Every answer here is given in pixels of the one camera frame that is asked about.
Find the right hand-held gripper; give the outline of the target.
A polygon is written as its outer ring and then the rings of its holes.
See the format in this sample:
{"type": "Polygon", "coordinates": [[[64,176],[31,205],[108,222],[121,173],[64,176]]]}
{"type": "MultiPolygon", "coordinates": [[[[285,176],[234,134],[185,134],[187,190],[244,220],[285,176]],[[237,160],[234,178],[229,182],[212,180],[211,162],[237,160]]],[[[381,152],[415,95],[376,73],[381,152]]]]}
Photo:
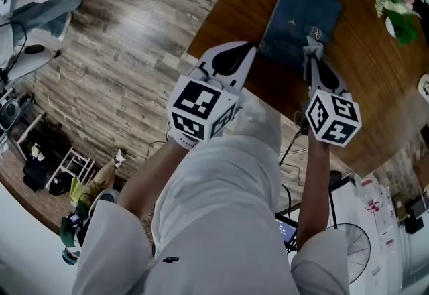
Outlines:
{"type": "Polygon", "coordinates": [[[345,147],[362,127],[358,103],[342,77],[325,61],[312,61],[306,120],[318,141],[345,147]]]}

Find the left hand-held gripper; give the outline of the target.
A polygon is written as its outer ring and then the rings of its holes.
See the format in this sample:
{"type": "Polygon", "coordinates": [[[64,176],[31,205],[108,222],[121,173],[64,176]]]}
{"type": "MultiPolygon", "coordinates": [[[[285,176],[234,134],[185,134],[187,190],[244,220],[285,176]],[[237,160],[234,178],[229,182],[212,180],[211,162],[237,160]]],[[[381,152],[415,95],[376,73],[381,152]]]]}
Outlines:
{"type": "Polygon", "coordinates": [[[191,150],[220,136],[241,108],[242,89],[256,52],[251,42],[238,41],[212,47],[202,55],[196,67],[205,69],[223,88],[194,80],[190,74],[180,76],[167,104],[169,137],[191,150]]]}

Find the grey cleaning cloth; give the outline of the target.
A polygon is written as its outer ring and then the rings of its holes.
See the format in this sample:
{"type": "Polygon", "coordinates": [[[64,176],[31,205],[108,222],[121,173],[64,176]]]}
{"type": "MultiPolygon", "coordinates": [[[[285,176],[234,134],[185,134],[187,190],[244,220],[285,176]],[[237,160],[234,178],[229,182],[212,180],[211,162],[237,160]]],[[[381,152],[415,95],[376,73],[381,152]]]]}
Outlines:
{"type": "Polygon", "coordinates": [[[311,83],[312,77],[312,61],[316,64],[322,60],[324,55],[324,44],[314,39],[311,35],[306,36],[307,44],[302,48],[303,61],[303,79],[308,84],[311,83]]]}

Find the dark blue book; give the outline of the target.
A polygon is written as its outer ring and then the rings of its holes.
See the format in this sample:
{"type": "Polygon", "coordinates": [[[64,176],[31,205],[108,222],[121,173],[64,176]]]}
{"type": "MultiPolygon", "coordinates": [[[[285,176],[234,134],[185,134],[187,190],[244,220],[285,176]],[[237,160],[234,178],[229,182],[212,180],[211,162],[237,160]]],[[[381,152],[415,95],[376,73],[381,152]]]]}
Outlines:
{"type": "Polygon", "coordinates": [[[259,53],[302,75],[307,37],[327,44],[342,10],[339,0],[278,0],[259,53]]]}

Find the person's left forearm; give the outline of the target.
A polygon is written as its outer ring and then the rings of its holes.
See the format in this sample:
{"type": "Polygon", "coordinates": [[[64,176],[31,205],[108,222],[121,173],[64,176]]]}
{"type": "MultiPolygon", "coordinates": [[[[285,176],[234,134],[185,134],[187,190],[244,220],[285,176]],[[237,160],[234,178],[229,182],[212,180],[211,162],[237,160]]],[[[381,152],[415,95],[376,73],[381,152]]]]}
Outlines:
{"type": "Polygon", "coordinates": [[[137,218],[144,218],[153,209],[168,180],[188,152],[169,139],[126,181],[117,204],[137,218]]]}

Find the person's right forearm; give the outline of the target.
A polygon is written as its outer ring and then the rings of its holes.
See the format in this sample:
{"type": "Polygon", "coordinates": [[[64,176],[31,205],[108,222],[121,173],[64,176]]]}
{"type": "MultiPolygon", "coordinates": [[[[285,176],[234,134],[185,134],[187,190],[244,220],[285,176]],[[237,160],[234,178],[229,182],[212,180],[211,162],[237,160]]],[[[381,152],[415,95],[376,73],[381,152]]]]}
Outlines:
{"type": "Polygon", "coordinates": [[[298,215],[297,249],[327,228],[329,220],[329,145],[308,133],[308,161],[300,212],[298,215]]]}

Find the green plant in white pot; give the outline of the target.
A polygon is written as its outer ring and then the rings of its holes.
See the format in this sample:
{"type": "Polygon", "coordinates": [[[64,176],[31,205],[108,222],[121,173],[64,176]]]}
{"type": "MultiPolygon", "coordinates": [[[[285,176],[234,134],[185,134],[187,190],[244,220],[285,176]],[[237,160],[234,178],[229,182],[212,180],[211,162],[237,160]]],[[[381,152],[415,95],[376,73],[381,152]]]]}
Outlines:
{"type": "Polygon", "coordinates": [[[412,15],[402,15],[394,11],[388,11],[385,25],[387,31],[396,38],[400,46],[409,44],[418,38],[412,15]]]}

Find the white face-print plant pot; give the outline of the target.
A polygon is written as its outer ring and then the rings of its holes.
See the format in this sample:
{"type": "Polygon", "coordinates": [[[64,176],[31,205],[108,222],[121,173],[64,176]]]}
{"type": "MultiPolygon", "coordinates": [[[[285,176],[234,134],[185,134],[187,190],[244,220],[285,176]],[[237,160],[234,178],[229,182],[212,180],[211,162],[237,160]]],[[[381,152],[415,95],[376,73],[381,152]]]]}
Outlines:
{"type": "Polygon", "coordinates": [[[423,74],[420,78],[418,91],[429,102],[429,74],[423,74]]]}

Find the white red-label package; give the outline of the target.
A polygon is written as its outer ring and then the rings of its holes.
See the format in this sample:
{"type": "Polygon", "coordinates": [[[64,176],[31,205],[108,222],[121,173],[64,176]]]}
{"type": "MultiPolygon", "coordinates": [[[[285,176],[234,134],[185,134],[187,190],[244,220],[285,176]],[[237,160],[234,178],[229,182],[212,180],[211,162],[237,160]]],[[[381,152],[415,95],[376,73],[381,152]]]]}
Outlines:
{"type": "Polygon", "coordinates": [[[368,228],[375,251],[383,256],[399,256],[396,213],[389,188],[382,186],[373,174],[355,177],[357,196],[365,207],[364,228],[368,228]]]}

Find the person's white shirt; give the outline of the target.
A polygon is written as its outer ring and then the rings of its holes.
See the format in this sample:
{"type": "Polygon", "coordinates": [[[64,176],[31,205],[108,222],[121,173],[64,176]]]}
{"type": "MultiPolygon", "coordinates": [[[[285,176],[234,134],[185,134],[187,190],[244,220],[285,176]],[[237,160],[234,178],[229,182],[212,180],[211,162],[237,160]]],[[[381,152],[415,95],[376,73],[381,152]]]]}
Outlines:
{"type": "Polygon", "coordinates": [[[327,225],[288,259],[280,148],[280,114],[252,97],[232,135],[189,150],[144,218],[99,201],[72,295],[349,295],[342,231],[327,225]]]}

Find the black standing fan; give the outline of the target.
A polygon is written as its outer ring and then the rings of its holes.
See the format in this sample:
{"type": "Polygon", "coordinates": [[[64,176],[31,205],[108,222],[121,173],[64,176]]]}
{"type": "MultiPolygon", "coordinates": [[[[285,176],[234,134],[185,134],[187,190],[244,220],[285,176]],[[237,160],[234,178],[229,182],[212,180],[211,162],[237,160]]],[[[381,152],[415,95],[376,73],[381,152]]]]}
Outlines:
{"type": "Polygon", "coordinates": [[[344,185],[339,171],[330,171],[329,201],[332,225],[328,229],[339,229],[345,234],[347,242],[347,268],[349,284],[355,282],[365,271],[371,256],[371,242],[368,234],[354,223],[338,223],[332,193],[344,185]]]}

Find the yellow-green bag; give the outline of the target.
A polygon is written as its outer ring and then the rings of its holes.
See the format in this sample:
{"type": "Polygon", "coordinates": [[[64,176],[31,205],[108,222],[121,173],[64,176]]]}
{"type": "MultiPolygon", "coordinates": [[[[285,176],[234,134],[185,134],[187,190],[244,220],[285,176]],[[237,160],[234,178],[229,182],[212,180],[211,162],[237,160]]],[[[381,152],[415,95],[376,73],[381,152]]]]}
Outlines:
{"type": "Polygon", "coordinates": [[[74,176],[70,186],[71,201],[76,204],[80,197],[85,193],[86,186],[83,185],[77,176],[74,176]]]}

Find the white oval stool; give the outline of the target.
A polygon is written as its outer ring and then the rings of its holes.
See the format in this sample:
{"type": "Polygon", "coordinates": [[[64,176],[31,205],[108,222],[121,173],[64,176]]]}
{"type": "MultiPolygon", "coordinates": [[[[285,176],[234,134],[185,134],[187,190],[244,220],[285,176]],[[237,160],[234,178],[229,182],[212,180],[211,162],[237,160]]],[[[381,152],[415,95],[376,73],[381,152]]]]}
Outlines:
{"type": "Polygon", "coordinates": [[[39,68],[55,59],[58,54],[58,51],[53,51],[48,47],[45,47],[45,50],[39,54],[26,54],[24,49],[21,53],[17,53],[9,59],[6,68],[8,82],[14,82],[37,71],[39,68]]]}

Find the white metal rack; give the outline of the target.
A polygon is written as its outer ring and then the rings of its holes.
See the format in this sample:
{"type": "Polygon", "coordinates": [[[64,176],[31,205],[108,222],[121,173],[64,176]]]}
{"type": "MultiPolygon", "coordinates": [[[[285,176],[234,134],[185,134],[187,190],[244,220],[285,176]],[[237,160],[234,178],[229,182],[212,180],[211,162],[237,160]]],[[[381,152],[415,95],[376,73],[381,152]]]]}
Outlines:
{"type": "Polygon", "coordinates": [[[71,147],[58,167],[55,169],[54,173],[51,175],[50,179],[45,185],[45,188],[49,189],[55,177],[57,177],[57,175],[62,172],[66,172],[72,177],[77,177],[81,184],[86,185],[90,180],[93,179],[96,173],[95,161],[80,154],[73,147],[71,147]]]}

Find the grey speaker box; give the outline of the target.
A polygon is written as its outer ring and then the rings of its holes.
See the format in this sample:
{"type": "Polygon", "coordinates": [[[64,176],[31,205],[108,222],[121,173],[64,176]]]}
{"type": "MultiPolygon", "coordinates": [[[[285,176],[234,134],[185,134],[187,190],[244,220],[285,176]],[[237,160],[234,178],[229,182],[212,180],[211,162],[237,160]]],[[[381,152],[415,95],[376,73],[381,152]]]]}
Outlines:
{"type": "Polygon", "coordinates": [[[0,108],[0,128],[9,131],[19,115],[19,104],[15,99],[9,99],[0,108]]]}

